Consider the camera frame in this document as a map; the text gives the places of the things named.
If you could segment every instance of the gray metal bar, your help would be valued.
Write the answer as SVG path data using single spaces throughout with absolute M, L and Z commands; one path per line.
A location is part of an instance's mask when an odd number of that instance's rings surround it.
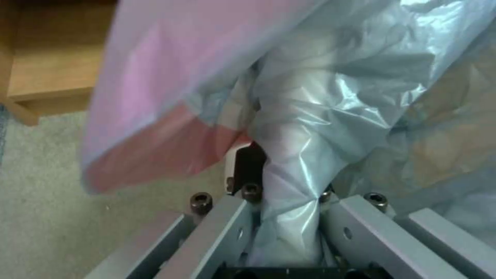
M 469 278 L 496 278 L 496 251 L 431 209 L 397 222 Z
M 190 216 L 167 211 L 101 262 L 86 279 L 151 279 L 193 231 Z
M 331 204 L 320 222 L 328 242 L 354 268 L 377 263 L 394 278 L 466 278 L 360 196 Z
M 156 278 L 210 279 L 221 264 L 235 264 L 251 238 L 251 214 L 246 201 L 224 196 Z

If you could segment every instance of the gray carpet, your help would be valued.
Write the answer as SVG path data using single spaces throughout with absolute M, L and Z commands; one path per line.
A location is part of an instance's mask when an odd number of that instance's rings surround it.
M 8 112 L 4 106 L 0 105 L 0 166 L 5 147 L 5 133 L 7 131 Z
M 83 278 L 160 212 L 188 211 L 196 192 L 222 196 L 222 164 L 189 179 L 87 195 L 77 160 L 84 119 L 46 117 L 36 127 L 8 119 L 0 138 L 0 278 Z

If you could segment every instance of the crumpled plastic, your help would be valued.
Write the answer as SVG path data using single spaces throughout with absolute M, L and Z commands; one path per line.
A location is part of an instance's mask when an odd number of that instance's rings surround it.
M 474 127 L 489 118 L 463 114 L 469 94 L 442 86 L 452 70 L 433 85 L 492 22 L 495 1 L 233 2 L 122 1 L 83 143 L 88 191 L 194 174 L 247 130 L 267 154 L 248 264 L 314 266 L 317 200 L 331 181 L 344 196 L 383 192 L 406 212 L 422 204 L 411 197 L 490 161 L 492 133 Z M 479 86 L 469 69 L 459 76 Z M 473 103 L 481 114 L 488 100 Z M 456 150 L 476 135 L 460 164 Z

